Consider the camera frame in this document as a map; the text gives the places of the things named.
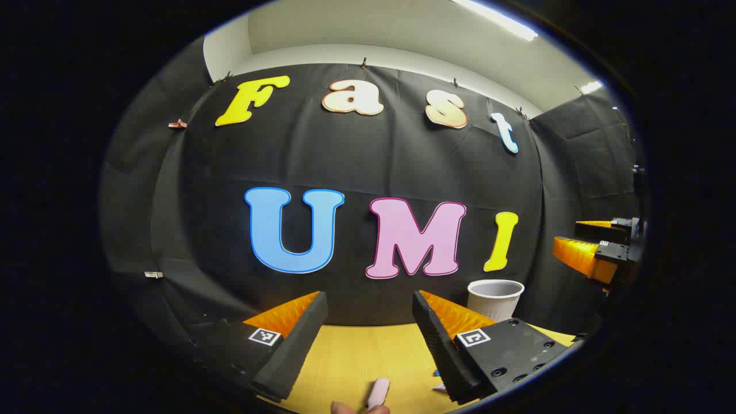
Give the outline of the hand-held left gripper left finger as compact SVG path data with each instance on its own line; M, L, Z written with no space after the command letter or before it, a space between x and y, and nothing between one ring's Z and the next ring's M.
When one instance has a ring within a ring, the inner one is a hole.
M229 388L281 403L327 317L328 296L317 291L247 319L200 323L191 338L205 370Z

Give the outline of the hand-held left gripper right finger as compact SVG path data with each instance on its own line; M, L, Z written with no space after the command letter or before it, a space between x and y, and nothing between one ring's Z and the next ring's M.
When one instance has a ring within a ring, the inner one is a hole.
M521 319L494 321L423 290L413 292L412 315L459 405L533 379L568 350Z

